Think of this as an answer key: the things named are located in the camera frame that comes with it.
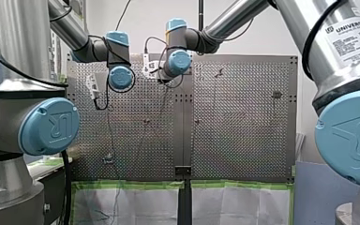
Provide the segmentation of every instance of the metal pole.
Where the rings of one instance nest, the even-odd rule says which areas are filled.
[[[205,30],[213,38],[225,39],[268,8],[266,0],[238,0]]]
[[[200,4],[199,4],[199,9],[200,9],[200,13],[199,13],[199,30],[202,31],[203,30],[203,1],[204,0],[200,0]]]
[[[49,0],[49,16],[51,19],[65,15],[67,10],[58,0]],[[81,49],[89,40],[89,36],[70,14],[60,20],[51,22],[51,26],[54,33],[63,39],[72,51]]]
[[[46,0],[0,0],[0,53],[37,79],[56,82],[51,71],[51,29]],[[21,78],[5,69],[5,79]]]

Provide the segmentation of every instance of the white cloth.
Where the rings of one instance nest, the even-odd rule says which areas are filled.
[[[177,225],[178,189],[80,189],[73,225]]]
[[[289,189],[207,187],[192,189],[193,225],[289,225]]]

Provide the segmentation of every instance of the green tape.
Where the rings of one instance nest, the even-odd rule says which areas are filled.
[[[52,158],[47,159],[46,161],[38,160],[33,163],[28,164],[29,166],[42,165],[42,166],[58,166],[64,165],[62,158]]]
[[[285,183],[262,183],[262,182],[242,182],[242,181],[191,181],[192,188],[252,188],[252,189],[272,189],[289,190],[293,185]]]
[[[71,217],[70,217],[70,224],[74,225],[74,215],[75,215],[75,193],[77,192],[76,189],[71,189]]]
[[[290,203],[289,203],[289,225],[293,225],[294,222],[294,185],[291,184],[292,188],[290,189]]]
[[[72,188],[82,189],[132,189],[132,190],[162,190],[162,189],[181,189],[184,182],[135,182],[135,181],[113,181],[100,180],[94,182],[72,182]]]

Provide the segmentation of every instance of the metal frame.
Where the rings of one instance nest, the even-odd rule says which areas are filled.
[[[158,60],[160,57],[159,54],[152,54],[150,55],[150,58],[152,60]],[[143,61],[143,57],[141,55],[132,55],[132,61],[133,61],[133,68],[135,70],[135,72],[137,73],[137,76],[139,78],[139,82],[136,83],[135,86],[135,90],[131,91],[131,92],[140,92],[141,88],[143,88],[142,94],[143,95],[150,95],[150,92],[153,90],[156,90],[155,88],[163,88],[162,84],[158,84],[157,81],[147,81],[149,84],[145,84],[145,81],[140,81],[140,79],[143,79],[141,76],[141,69],[142,69],[142,61]],[[282,174],[280,177],[257,177],[257,176],[248,176],[247,174],[243,177],[238,177],[238,176],[221,176],[219,178],[217,177],[209,177],[209,176],[195,176],[195,173],[192,171],[193,168],[192,166],[192,154],[194,151],[194,135],[195,135],[195,131],[196,131],[196,126],[198,123],[198,118],[195,118],[195,110],[198,109],[198,107],[200,107],[199,105],[195,105],[195,91],[194,90],[195,87],[195,79],[196,79],[196,73],[198,73],[198,71],[196,71],[195,65],[197,65],[198,63],[201,62],[206,62],[206,63],[211,63],[211,64],[215,64],[215,63],[226,63],[229,66],[231,64],[234,65],[240,65],[240,64],[245,64],[247,63],[248,65],[259,65],[264,63],[266,66],[270,65],[276,65],[276,64],[281,64],[282,66],[286,66],[286,69],[282,71],[283,72],[287,72],[286,75],[282,76],[281,78],[283,79],[283,77],[287,77],[289,80],[288,81],[277,81],[279,83],[279,85],[282,85],[283,88],[288,88],[287,91],[289,93],[288,96],[284,97],[286,98],[286,100],[288,101],[288,105],[287,105],[287,137],[286,137],[286,174]],[[68,64],[68,83],[70,83],[70,87],[67,90],[67,97],[70,100],[75,101],[75,103],[78,105],[78,107],[80,108],[80,113],[83,114],[83,111],[86,111],[87,115],[86,116],[94,116],[95,118],[93,118],[96,121],[99,121],[98,123],[101,123],[102,126],[106,126],[104,125],[105,123],[105,119],[103,119],[105,112],[93,112],[94,108],[93,108],[93,102],[92,100],[88,97],[88,95],[86,95],[85,93],[82,94],[82,92],[84,92],[86,89],[85,87],[83,87],[82,82],[79,81],[79,79],[81,77],[84,77],[86,74],[86,72],[106,72],[106,68],[105,68],[105,64],[103,63],[96,63],[96,64],[91,64],[88,66],[83,65],[82,69],[84,69],[84,67],[89,67],[89,69],[84,70],[84,71],[77,71],[77,67],[79,65],[77,65],[76,63],[69,63]],[[179,82],[179,80],[181,80],[181,77],[176,78],[173,82],[173,84],[176,84]],[[98,83],[105,83],[105,77],[97,77],[97,82]],[[166,141],[164,142],[172,142],[172,169],[170,171],[170,173],[172,174],[171,176],[168,176],[168,171],[166,171],[166,175],[165,176],[159,176],[158,174],[151,174],[151,173],[144,173],[144,175],[147,174],[147,176],[143,176],[143,175],[137,175],[137,176],[133,176],[133,174],[131,176],[126,176],[125,174],[122,173],[121,175],[121,179],[127,179],[127,180],[139,180],[139,181],[160,181],[160,180],[189,180],[189,179],[234,179],[234,180],[253,180],[253,181],[262,181],[262,182],[292,182],[293,178],[292,178],[292,166],[294,165],[294,147],[295,147],[295,133],[296,133],[296,93],[297,93],[297,57],[295,56],[244,56],[244,55],[208,55],[208,56],[204,56],[204,57],[199,57],[196,56],[194,57],[194,63],[192,66],[192,69],[189,73],[185,74],[183,77],[183,83],[176,89],[168,89],[168,96],[167,96],[167,100],[171,102],[171,106],[170,109],[166,112],[166,113],[171,113],[172,116],[172,136],[169,139],[166,139]],[[137,94],[125,94],[126,96],[120,96],[121,94],[114,94],[111,93],[111,98],[114,96],[115,97],[115,101],[112,101],[111,106],[110,106],[110,110],[112,111],[115,107],[114,104],[122,104],[121,102],[123,101],[131,101],[135,104],[134,107],[137,108],[137,104],[139,104],[138,102],[140,101],[134,101],[134,98],[139,97]],[[152,106],[151,104],[156,104],[154,102],[160,100],[159,97],[155,98],[155,97],[150,97],[148,98],[148,103],[145,103],[148,105],[148,107],[153,107],[153,110],[157,110],[158,108],[154,108],[154,106]],[[117,118],[124,118],[123,114],[115,114],[113,112],[112,113],[112,117],[116,116]],[[154,121],[155,119],[149,116],[145,116],[143,117],[144,123],[161,123],[160,121]],[[98,135],[105,135],[107,136],[107,133],[104,131],[102,131],[102,134],[98,134]],[[78,144],[74,144],[74,148],[83,148],[82,146],[82,142],[78,142]],[[104,146],[100,146],[98,149],[94,149],[93,151],[95,151],[94,155],[87,155],[89,158],[83,158],[86,157],[86,155],[82,155],[81,154],[81,160],[89,160],[90,163],[88,164],[89,166],[94,166],[94,167],[104,167],[104,165],[96,165],[91,163],[91,160],[94,160],[94,163],[96,163],[99,160],[102,160],[102,158],[105,156],[105,154],[108,154],[112,151],[105,149],[104,148],[110,148],[111,144],[105,144]],[[119,149],[116,148],[116,150],[118,152],[124,151],[124,149]],[[147,149],[143,149],[143,151],[153,151],[154,149],[151,148],[147,148]],[[106,178],[106,179],[115,179],[116,177],[113,176],[112,170],[114,168],[112,168],[112,170],[110,169],[100,169],[101,170],[105,170],[106,172],[103,173],[93,173],[93,176],[90,177],[85,177],[84,175],[79,176],[77,174],[78,169],[77,166],[80,166],[80,164],[75,163],[74,164],[74,175],[76,179],[79,180],[94,180],[94,179],[101,179],[101,178]],[[242,168],[245,165],[237,165],[237,168]],[[121,171],[125,171],[128,168],[124,167],[121,169]],[[155,168],[157,173],[160,173],[160,168]]]

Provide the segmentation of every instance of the metal bracket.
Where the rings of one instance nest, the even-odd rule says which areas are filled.
[[[190,166],[176,166],[175,167],[176,175],[191,175]]]

